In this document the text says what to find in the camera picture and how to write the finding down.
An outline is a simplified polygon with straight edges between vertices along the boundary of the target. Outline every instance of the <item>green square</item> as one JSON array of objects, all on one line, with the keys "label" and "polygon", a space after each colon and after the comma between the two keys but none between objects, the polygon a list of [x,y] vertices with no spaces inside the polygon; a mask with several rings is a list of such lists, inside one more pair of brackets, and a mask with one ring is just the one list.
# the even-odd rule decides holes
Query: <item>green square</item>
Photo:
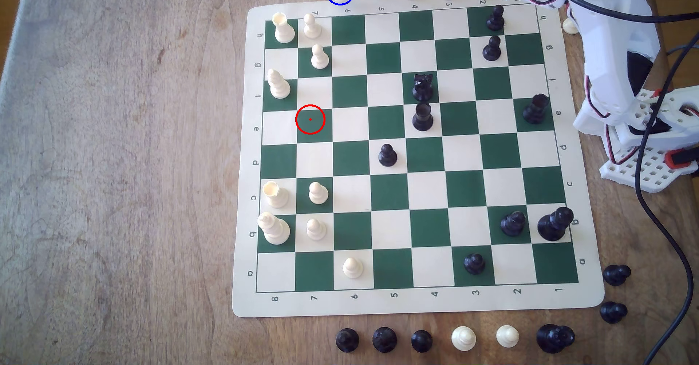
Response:
[{"label": "green square", "polygon": [[578,283],[571,242],[533,243],[531,246],[537,283]]},{"label": "green square", "polygon": [[564,179],[560,166],[523,168],[522,177],[526,203],[565,202]]},{"label": "green square", "polygon": [[322,69],[316,69],[310,63],[310,58],[313,56],[310,47],[299,48],[299,78],[330,77],[333,75],[333,48],[323,47],[323,52],[330,58],[330,63]]},{"label": "green square", "polygon": [[437,70],[465,69],[471,65],[471,45],[468,38],[435,40]]},{"label": "green square", "polygon": [[367,106],[366,75],[333,77],[333,108]]},{"label": "green square", "polygon": [[364,44],[364,16],[333,17],[333,45]]},{"label": "green square", "polygon": [[530,124],[524,119],[522,112],[529,106],[531,98],[514,100],[514,120],[517,122],[517,131],[543,131],[554,130],[554,115],[549,104],[544,109],[544,120],[540,124]]},{"label": "green square", "polygon": [[374,249],[373,254],[374,289],[412,289],[410,249]]},{"label": "green square", "polygon": [[277,99],[272,96],[269,84],[265,81],[262,87],[262,111],[292,111],[296,108],[296,97],[298,88],[296,87],[296,79],[287,80],[291,87],[291,92],[284,99]]},{"label": "green square", "polygon": [[366,73],[400,73],[400,43],[366,45]]},{"label": "green square", "polygon": [[483,171],[447,171],[449,207],[485,206]]},{"label": "green square", "polygon": [[505,43],[508,45],[508,64],[510,66],[544,63],[544,50],[541,47],[541,35],[538,33],[507,35]]},{"label": "green square", "polygon": [[[505,34],[504,27],[500,31],[492,31],[488,29],[488,26],[486,25],[486,21],[488,21],[490,16],[493,15],[493,7],[494,6],[481,6],[478,8],[466,9],[468,14],[468,36],[473,38],[474,36],[495,36]],[[505,17],[505,23],[507,24],[507,6],[505,6],[505,11],[502,14],[503,17]]]},{"label": "green square", "polygon": [[265,21],[264,25],[264,47],[265,48],[296,48],[299,46],[299,21],[297,19],[287,19],[289,25],[292,26],[293,30],[296,32],[293,35],[293,40],[288,43],[279,43],[277,38],[274,37],[274,31],[277,29],[272,20]]},{"label": "green square", "polygon": [[289,224],[289,238],[281,245],[272,245],[265,239],[262,229],[257,227],[257,252],[258,253],[281,253],[296,251],[296,218],[294,215],[276,215],[277,218]]},{"label": "green square", "polygon": [[[463,267],[463,261],[472,253],[480,254],[485,261],[485,268],[478,275],[469,273]],[[455,286],[493,286],[495,284],[493,252],[490,250],[490,246],[453,246],[451,247],[451,262],[454,263]]]},{"label": "green square", "polygon": [[369,174],[369,142],[333,143],[333,175]]},{"label": "green square", "polygon": [[[511,237],[502,232],[500,222],[502,218],[508,216],[514,211],[524,213],[524,216],[527,218],[527,223],[524,225],[524,229],[522,229],[520,235]],[[490,227],[490,243],[493,245],[502,245],[506,243],[531,243],[531,234],[529,233],[529,215],[527,214],[526,206],[488,207],[488,223]]]},{"label": "green square", "polygon": [[336,213],[335,250],[371,249],[371,212]]},{"label": "green square", "polygon": [[296,291],[331,291],[333,253],[301,252],[296,254]]},{"label": "green square", "polygon": [[435,38],[432,26],[432,11],[398,13],[400,41],[432,40]]},{"label": "green square", "polygon": [[481,134],[483,169],[520,167],[520,145],[516,133]]},{"label": "green square", "polygon": [[440,103],[442,135],[478,134],[476,102]]},{"label": "green square", "polygon": [[444,171],[441,137],[406,138],[407,172]]},{"label": "green square", "polygon": [[450,246],[447,210],[411,210],[410,235],[413,247]]},{"label": "green square", "polygon": [[406,137],[406,125],[402,106],[380,106],[369,108],[369,138]]},{"label": "green square", "polygon": [[[323,204],[315,204],[308,198],[308,188],[312,182],[319,182],[328,190],[328,199]],[[297,178],[296,213],[333,212],[333,178]]]},{"label": "green square", "polygon": [[371,176],[371,210],[406,210],[407,174]]},{"label": "green square", "polygon": [[262,146],[260,151],[260,179],[295,178],[296,144]]},{"label": "green square", "polygon": [[511,99],[510,71],[508,68],[473,69],[476,100]]},{"label": "green square", "polygon": [[435,71],[421,71],[419,73],[404,73],[403,74],[403,103],[405,104],[417,104],[421,103],[415,100],[412,96],[412,88],[415,86],[415,75],[416,74],[432,74],[432,99],[428,100],[427,103],[437,103],[439,102],[439,88],[437,84],[437,72]]}]

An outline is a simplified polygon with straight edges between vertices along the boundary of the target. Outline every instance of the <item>black wire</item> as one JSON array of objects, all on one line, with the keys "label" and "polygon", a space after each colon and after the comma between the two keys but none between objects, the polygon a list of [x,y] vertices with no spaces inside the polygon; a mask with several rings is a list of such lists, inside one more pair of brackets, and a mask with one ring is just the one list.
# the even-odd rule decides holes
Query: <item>black wire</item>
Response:
[{"label": "black wire", "polygon": [[686,20],[694,20],[695,18],[699,18],[699,12],[684,13],[684,14],[677,14],[677,15],[660,15],[660,16],[632,15],[632,14],[628,14],[628,13],[613,11],[611,9],[601,8],[600,6],[593,5],[592,3],[585,2],[583,0],[568,0],[568,1],[571,1],[572,3],[576,3],[589,11],[599,13],[601,15],[606,15],[608,17],[613,17],[613,18],[618,18],[620,20],[633,21],[633,22],[649,22],[649,23],[655,24],[656,22],[686,21]]},{"label": "black wire", "polygon": [[641,168],[643,167],[643,152],[645,152],[646,150],[648,136],[651,134],[651,128],[653,127],[653,123],[655,123],[656,118],[658,118],[658,113],[660,112],[660,105],[663,103],[665,95],[668,93],[670,83],[672,82],[672,77],[675,76],[675,72],[677,72],[677,68],[682,63],[682,60],[686,57],[689,50],[692,49],[692,46],[694,46],[694,44],[697,43],[698,40],[699,32],[697,32],[697,34],[694,35],[694,38],[682,50],[682,53],[680,53],[679,57],[677,57],[675,63],[670,68],[670,72],[665,80],[665,84],[663,85],[663,88],[660,91],[660,95],[658,95],[658,106],[654,110],[652,110],[651,118],[648,121],[648,124],[646,125],[646,130],[643,132],[643,138],[641,138],[641,145],[638,147],[638,158],[636,161],[636,178],[634,183],[634,188],[636,189],[636,197],[638,197],[638,202],[641,203],[641,207],[644,211],[646,211],[648,217],[651,218],[653,223],[655,223],[655,225],[658,227],[658,229],[660,229],[660,231],[663,233],[668,242],[672,245],[672,249],[674,249],[677,253],[677,256],[679,257],[679,260],[682,262],[684,270],[687,274],[687,295],[684,298],[684,304],[682,305],[682,309],[677,314],[675,320],[672,321],[672,324],[668,327],[667,331],[665,331],[665,334],[663,334],[660,337],[658,343],[656,343],[655,346],[653,346],[653,349],[646,357],[646,360],[643,361],[643,365],[649,365],[651,363],[653,357],[655,357],[655,355],[658,354],[660,348],[663,346],[663,344],[665,344],[670,335],[672,335],[672,333],[675,331],[679,323],[686,315],[687,310],[689,309],[689,306],[692,302],[692,296],[694,295],[694,277],[692,276],[692,268],[689,266],[689,261],[687,261],[684,252],[682,252],[680,246],[677,244],[677,242],[675,242],[675,239],[672,237],[672,235],[670,235],[668,229],[666,229],[665,226],[663,226],[663,224],[660,223],[660,220],[658,220],[658,218],[653,214],[653,211],[651,211],[651,209],[648,207],[646,201],[643,200],[643,194],[641,191]]}]

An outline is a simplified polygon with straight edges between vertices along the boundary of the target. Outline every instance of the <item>black pawn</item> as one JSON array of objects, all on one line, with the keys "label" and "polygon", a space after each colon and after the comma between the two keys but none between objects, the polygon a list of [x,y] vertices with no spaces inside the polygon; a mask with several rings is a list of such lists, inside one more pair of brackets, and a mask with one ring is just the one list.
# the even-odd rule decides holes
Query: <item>black pawn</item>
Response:
[{"label": "black pawn", "polygon": [[384,144],[381,146],[381,152],[379,152],[379,163],[386,167],[391,167],[398,161],[398,155],[396,151],[393,150],[391,144]]},{"label": "black pawn", "polygon": [[374,348],[380,352],[389,352],[396,348],[398,337],[396,333],[387,326],[381,326],[374,331],[374,336],[371,337],[371,343]]},{"label": "black pawn", "polygon": [[359,335],[351,328],[343,328],[335,337],[337,348],[344,352],[353,352],[359,346]]},{"label": "black pawn", "polygon": [[419,131],[427,131],[432,127],[432,107],[428,103],[418,103],[415,106],[415,115],[412,117],[412,125]]},{"label": "black pawn", "polygon": [[565,229],[572,223],[572,217],[572,209],[559,207],[554,213],[542,216],[536,227],[545,240],[558,241],[565,235]]},{"label": "black pawn", "polygon": [[561,352],[575,342],[575,333],[565,325],[547,324],[536,332],[536,343],[549,354]]},{"label": "black pawn", "polygon": [[488,45],[483,48],[483,57],[489,61],[497,61],[500,54],[500,38],[492,36],[488,40]]},{"label": "black pawn", "polygon": [[495,5],[493,8],[493,14],[488,17],[488,21],[485,22],[488,29],[491,31],[500,31],[502,27],[505,26],[505,19],[502,18],[502,13],[504,11],[505,8],[503,8],[502,5]]},{"label": "black pawn", "polygon": [[511,237],[516,237],[521,234],[524,230],[524,225],[526,224],[526,216],[523,213],[516,210],[513,213],[505,216],[500,221],[500,228],[505,235]]},{"label": "black pawn", "polygon": [[626,316],[626,313],[628,313],[628,309],[626,309],[626,305],[622,303],[607,301],[600,307],[600,316],[602,316],[602,320],[605,320],[609,324],[620,322],[621,319]]},{"label": "black pawn", "polygon": [[427,352],[432,348],[432,335],[424,329],[420,329],[410,337],[410,343],[415,351]]},{"label": "black pawn", "polygon": [[524,108],[522,116],[524,120],[532,125],[540,124],[546,115],[546,107],[549,105],[549,98],[544,94],[536,94],[531,98],[531,103]]},{"label": "black pawn", "polygon": [[612,286],[623,284],[629,276],[631,276],[631,269],[624,264],[620,266],[612,264],[605,268],[605,271],[602,271],[602,277],[605,279],[605,282]]},{"label": "black pawn", "polygon": [[471,253],[463,260],[463,267],[468,273],[478,275],[485,269],[485,260],[480,254]]}]

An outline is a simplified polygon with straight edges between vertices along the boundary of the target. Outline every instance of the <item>captured chess piece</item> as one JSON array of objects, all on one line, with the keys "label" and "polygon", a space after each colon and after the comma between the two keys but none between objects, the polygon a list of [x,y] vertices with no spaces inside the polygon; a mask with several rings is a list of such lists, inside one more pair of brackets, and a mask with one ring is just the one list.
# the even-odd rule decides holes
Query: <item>captured chess piece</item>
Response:
[{"label": "captured chess piece", "polygon": [[371,343],[373,343],[374,348],[379,350],[379,352],[390,352],[396,348],[398,337],[394,330],[387,326],[381,326],[374,331],[374,336],[371,337]]},{"label": "captured chess piece", "polygon": [[483,48],[483,57],[488,61],[497,61],[500,58],[500,37],[491,36],[488,45]]},{"label": "captured chess piece", "polygon": [[549,98],[544,94],[536,94],[531,98],[531,103],[522,111],[522,117],[532,125],[540,124],[546,116],[546,107],[548,106]]},{"label": "captured chess piece", "polygon": [[536,332],[536,343],[549,354],[561,352],[575,342],[575,333],[565,325],[542,325]]},{"label": "captured chess piece", "polygon": [[559,207],[552,214],[542,216],[536,228],[545,240],[558,241],[565,235],[565,230],[572,223],[572,218],[572,209]]},{"label": "captured chess piece", "polygon": [[620,266],[612,264],[602,271],[602,278],[612,286],[623,284],[629,276],[631,276],[631,269],[624,264]]},{"label": "captured chess piece", "polygon": [[343,352],[353,352],[359,346],[359,334],[351,328],[343,328],[335,337],[337,348]]},{"label": "captured chess piece", "polygon": [[616,324],[626,316],[628,309],[622,303],[607,301],[600,307],[600,316],[609,324]]},{"label": "captured chess piece", "polygon": [[488,17],[488,21],[485,22],[488,29],[491,31],[500,31],[505,26],[505,19],[502,18],[502,13],[504,11],[505,8],[503,8],[502,5],[495,5],[493,14],[491,14],[490,17]]}]

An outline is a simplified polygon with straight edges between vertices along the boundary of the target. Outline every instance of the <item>wood grain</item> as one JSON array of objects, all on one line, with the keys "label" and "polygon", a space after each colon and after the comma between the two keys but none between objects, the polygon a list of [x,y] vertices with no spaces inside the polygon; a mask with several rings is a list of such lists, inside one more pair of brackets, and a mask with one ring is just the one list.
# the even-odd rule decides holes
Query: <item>wood grain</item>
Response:
[{"label": "wood grain", "polygon": [[[248,9],[319,0],[24,0],[0,90],[0,360],[6,364],[640,363],[679,309],[686,282],[631,188],[599,179],[598,138],[581,135],[607,287],[629,315],[596,308],[242,319],[232,314],[238,153]],[[579,36],[566,36],[576,102]],[[657,78],[662,75],[662,66]],[[697,265],[694,198],[683,178],[651,208]],[[699,362],[694,305],[657,357]],[[544,354],[548,322],[575,344]],[[501,348],[510,324],[520,343]],[[468,325],[476,347],[458,352]],[[371,333],[390,326],[380,354]],[[333,337],[352,327],[352,354]],[[409,345],[417,329],[435,347]]]}]

